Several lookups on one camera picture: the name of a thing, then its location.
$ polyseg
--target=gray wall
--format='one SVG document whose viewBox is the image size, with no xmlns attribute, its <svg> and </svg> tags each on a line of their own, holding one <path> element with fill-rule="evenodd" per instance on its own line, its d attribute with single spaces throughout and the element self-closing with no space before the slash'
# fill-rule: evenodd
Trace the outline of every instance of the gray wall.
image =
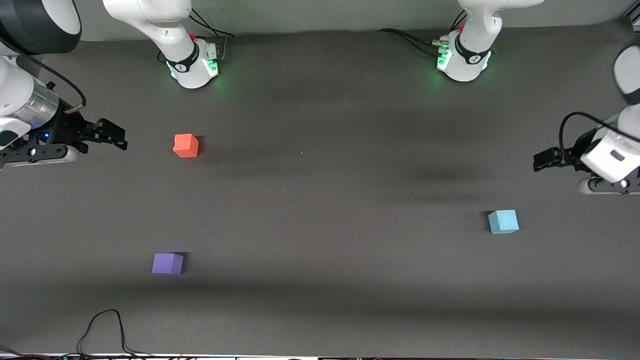
<svg viewBox="0 0 640 360">
<path fill-rule="evenodd" d="M 507 27 L 590 25 L 612 20 L 634 0 L 547 0 L 534 8 L 503 12 Z M 102 0 L 78 0 L 83 40 L 131 40 L 144 35 L 112 19 Z M 193 0 L 215 28 L 242 33 L 367 31 L 386 27 L 444 29 L 460 12 L 455 0 Z M 191 21 L 187 30 L 206 34 Z"/>
</svg>

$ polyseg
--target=black cable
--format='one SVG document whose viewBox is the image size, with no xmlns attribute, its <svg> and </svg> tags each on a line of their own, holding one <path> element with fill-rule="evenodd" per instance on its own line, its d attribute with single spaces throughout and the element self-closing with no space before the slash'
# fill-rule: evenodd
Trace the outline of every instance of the black cable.
<svg viewBox="0 0 640 360">
<path fill-rule="evenodd" d="M 453 22 L 451 23 L 451 30 L 453 30 L 456 27 L 456 21 L 458 21 L 458 18 L 460 17 L 460 15 L 462 14 L 466 14 L 464 10 L 462 10 L 458 16 L 456 16 L 456 18 L 453 20 Z"/>
<path fill-rule="evenodd" d="M 465 19 L 467 18 L 467 14 L 465 13 L 465 16 L 462 17 L 462 19 L 460 19 L 460 21 L 458 21 L 453 28 L 451 28 L 451 30 L 456 29 Z"/>
<path fill-rule="evenodd" d="M 18 356 L 17 359 L 21 359 L 21 360 L 55 360 L 55 359 L 59 359 L 61 357 L 51 357 L 51 356 L 47 356 L 47 355 L 42 355 L 42 354 L 21 354 L 15 350 L 13 350 L 12 348 L 6 346 L 6 345 L 0 345 L 0 351 L 2 352 L 7 352 L 13 355 Z"/>
<path fill-rule="evenodd" d="M 411 39 L 411 40 L 413 40 L 413 41 L 415 41 L 415 42 L 419 42 L 419 43 L 421 43 L 421 44 L 431 45 L 431 41 L 430 41 L 430 40 L 423 40 L 423 39 L 421 39 L 421 38 L 419 38 L 419 37 L 415 37 L 415 36 L 413 36 L 413 35 L 411 35 L 411 34 L 409 34 L 409 33 L 407 33 L 407 32 L 404 32 L 404 31 L 402 31 L 402 30 L 385 28 L 385 29 L 380 29 L 380 30 L 378 30 L 378 31 L 382 31 L 382 32 L 385 32 L 385 33 L 394 33 L 394 34 L 398 34 L 398 35 L 400 35 L 401 37 L 409 38 L 409 39 Z"/>
<path fill-rule="evenodd" d="M 189 15 L 189 17 L 191 18 L 191 20 L 193 20 L 193 21 L 195 21 L 196 23 L 198 23 L 199 25 L 204 26 L 205 28 L 207 28 L 207 29 L 209 29 L 209 30 L 213 31 L 213 32 L 216 34 L 216 36 L 217 36 L 217 37 L 220 37 L 220 35 L 218 35 L 218 33 L 223 33 L 223 34 L 229 35 L 230 37 L 236 37 L 235 35 L 233 35 L 233 34 L 231 34 L 231 33 L 227 33 L 226 31 L 222 31 L 222 30 L 218 30 L 218 29 L 214 29 L 214 28 L 212 28 L 212 27 L 211 27 L 211 25 L 209 25 L 209 23 L 208 23 L 208 22 L 207 22 L 207 21 L 206 21 L 202 16 L 200 16 L 200 14 L 199 14 L 195 9 L 191 9 L 191 11 L 192 11 L 194 14 L 196 14 L 196 16 L 197 16 L 197 17 L 199 17 L 199 18 L 200 18 L 200 20 L 201 20 L 202 22 L 204 22 L 204 24 L 202 24 L 201 22 L 197 21 L 193 16 Z"/>
<path fill-rule="evenodd" d="M 634 11 L 638 8 L 638 6 L 640 6 L 640 4 L 635 5 L 633 9 L 629 10 L 629 11 L 627 12 L 627 16 L 629 16 L 629 17 L 630 17 L 630 16 L 631 16 L 631 14 L 633 14 L 633 13 L 634 13 Z"/>
<path fill-rule="evenodd" d="M 164 58 L 164 61 L 163 61 L 162 59 L 160 59 L 160 55 L 163 55 L 163 56 L 164 56 L 164 54 L 162 53 L 162 51 L 158 51 L 158 55 L 156 55 L 156 60 L 157 60 L 159 63 L 164 64 L 164 63 L 166 62 L 166 58 Z"/>
<path fill-rule="evenodd" d="M 122 351 L 126 352 L 127 354 L 137 357 L 137 355 L 135 353 L 139 353 L 139 354 L 146 354 L 145 352 L 142 351 L 137 351 L 137 350 L 133 350 L 131 348 L 129 348 L 127 346 L 127 340 L 125 338 L 124 335 L 124 327 L 122 326 L 122 318 L 120 317 L 120 312 L 116 309 L 108 309 L 108 310 L 104 310 L 101 311 L 99 313 L 97 313 L 96 315 L 93 316 L 93 318 L 91 319 L 91 321 L 89 322 L 89 325 L 87 325 L 86 327 L 86 331 L 84 332 L 84 334 L 82 335 L 82 337 L 80 338 L 80 340 L 78 340 L 77 344 L 76 344 L 76 352 L 78 354 L 80 354 L 80 356 L 84 356 L 84 353 L 82 351 L 82 343 L 84 342 L 84 339 L 86 338 L 87 335 L 89 335 L 89 332 L 91 331 L 91 326 L 93 325 L 93 321 L 100 315 L 104 314 L 104 313 L 108 313 L 108 312 L 114 312 L 116 313 L 116 315 L 118 316 L 118 323 L 120 324 L 120 346 L 122 347 Z"/>
<path fill-rule="evenodd" d="M 84 93 L 82 92 L 82 90 L 80 90 L 80 88 L 78 88 L 76 86 L 76 84 L 74 84 L 73 82 L 71 82 L 71 80 L 67 79 L 65 76 L 63 76 L 62 74 L 60 74 L 59 72 L 55 71 L 54 69 L 44 65 L 43 63 L 41 63 L 40 61 L 36 60 L 35 58 L 33 58 L 30 55 L 25 54 L 24 52 L 22 52 L 22 50 L 18 49 L 17 47 L 9 44 L 9 42 L 5 41 L 3 38 L 0 38 L 0 41 L 2 41 L 2 43 L 8 47 L 9 49 L 15 51 L 16 53 L 24 56 L 25 58 L 27 58 L 27 60 L 31 61 L 32 63 L 38 65 L 39 67 L 45 69 L 46 71 L 49 71 L 51 74 L 54 74 L 55 76 L 57 76 L 59 79 L 61 79 L 62 81 L 66 82 L 69 86 L 71 86 L 77 93 L 78 95 L 80 95 L 80 98 L 82 98 L 82 103 L 81 105 L 77 105 L 74 106 L 72 109 L 69 109 L 68 111 L 65 111 L 66 113 L 72 113 L 75 111 L 80 110 L 81 108 L 84 108 L 86 106 L 86 96 L 84 96 Z"/>
<path fill-rule="evenodd" d="M 614 126 L 607 124 L 606 122 L 598 119 L 597 117 L 589 114 L 589 113 L 584 113 L 582 111 L 575 111 L 573 113 L 570 113 L 569 115 L 565 116 L 564 119 L 562 120 L 562 122 L 560 123 L 560 130 L 558 131 L 558 144 L 560 145 L 560 153 L 562 154 L 563 159 L 565 160 L 565 162 L 567 162 L 570 165 L 574 165 L 575 163 L 573 162 L 573 160 L 571 160 L 569 158 L 569 156 L 567 156 L 566 154 L 566 149 L 564 148 L 564 125 L 566 124 L 567 120 L 569 120 L 571 117 L 576 116 L 576 115 L 582 115 L 583 117 L 586 117 L 587 119 L 596 122 L 598 124 L 600 124 L 601 126 L 606 127 L 607 129 L 613 131 L 616 134 L 622 135 L 625 138 L 629 138 L 635 142 L 639 142 L 640 143 L 640 138 L 637 138 L 629 133 L 626 133 L 622 130 L 616 129 Z"/>
<path fill-rule="evenodd" d="M 218 34 L 218 32 L 217 32 L 214 28 L 212 28 L 212 27 L 211 27 L 211 25 L 209 25 L 209 23 L 208 23 L 208 22 L 207 22 L 207 21 L 206 21 L 202 16 L 200 16 L 200 14 L 199 14 L 195 9 L 191 9 L 191 11 L 192 11 L 194 14 L 196 14 L 196 16 L 197 16 L 198 18 L 200 18 L 200 20 L 201 20 L 202 22 L 204 22 L 204 23 L 205 23 L 205 25 L 204 25 L 204 26 L 205 26 L 206 28 L 209 28 L 209 30 L 213 31 L 213 33 L 214 33 L 214 34 L 216 34 L 216 36 L 217 36 L 217 37 L 220 37 L 220 34 Z"/>
<path fill-rule="evenodd" d="M 405 39 L 411 46 L 413 46 L 416 50 L 420 51 L 421 53 L 427 54 L 427 55 L 430 55 L 430 56 L 439 56 L 439 54 L 432 53 L 430 51 L 426 51 L 425 49 L 423 49 L 423 48 L 418 46 L 418 44 L 431 45 L 431 42 L 428 41 L 428 40 L 423 40 L 421 38 L 417 38 L 417 37 L 415 37 L 415 36 L 413 36 L 411 34 L 405 33 L 404 31 L 397 30 L 397 29 L 380 29 L 378 31 L 397 34 L 401 38 Z"/>
<path fill-rule="evenodd" d="M 218 38 L 220 37 L 220 34 L 218 34 L 218 33 L 217 33 L 215 30 L 213 30 L 210 26 L 205 25 L 205 24 L 202 24 L 200 21 L 198 21 L 198 20 L 197 20 L 196 18 L 194 18 L 192 15 L 189 15 L 189 18 L 190 18 L 191 20 L 193 20 L 193 22 L 195 22 L 196 24 L 198 24 L 198 25 L 200 25 L 200 26 L 202 26 L 202 27 L 204 27 L 204 28 L 207 28 L 207 29 L 209 29 L 209 30 L 213 31 L 213 33 L 216 35 L 216 37 L 218 37 Z"/>
</svg>

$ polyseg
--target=blue cube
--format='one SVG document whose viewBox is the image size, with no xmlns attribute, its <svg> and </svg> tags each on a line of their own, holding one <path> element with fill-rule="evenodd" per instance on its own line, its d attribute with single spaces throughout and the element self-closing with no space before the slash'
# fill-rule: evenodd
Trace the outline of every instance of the blue cube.
<svg viewBox="0 0 640 360">
<path fill-rule="evenodd" d="M 492 234 L 511 234 L 520 230 L 515 210 L 497 210 L 489 214 Z"/>
<path fill-rule="evenodd" d="M 151 274 L 160 275 L 180 275 L 182 274 L 182 255 L 178 254 L 156 254 L 154 256 L 154 266 Z"/>
</svg>

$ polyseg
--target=purple cube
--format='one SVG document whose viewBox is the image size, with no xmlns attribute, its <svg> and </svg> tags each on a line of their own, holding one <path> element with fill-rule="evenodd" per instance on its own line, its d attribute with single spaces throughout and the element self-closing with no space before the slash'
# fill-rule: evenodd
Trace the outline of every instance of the purple cube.
<svg viewBox="0 0 640 360">
<path fill-rule="evenodd" d="M 182 273 L 182 255 L 156 254 L 151 274 L 180 275 Z"/>
</svg>

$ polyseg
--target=orange cube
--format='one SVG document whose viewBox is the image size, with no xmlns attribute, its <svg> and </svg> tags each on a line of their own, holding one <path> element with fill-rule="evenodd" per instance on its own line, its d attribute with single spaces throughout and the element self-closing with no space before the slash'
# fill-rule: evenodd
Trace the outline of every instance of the orange cube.
<svg viewBox="0 0 640 360">
<path fill-rule="evenodd" d="M 198 139 L 193 134 L 177 134 L 173 139 L 173 152 L 181 158 L 195 158 L 198 156 Z"/>
</svg>

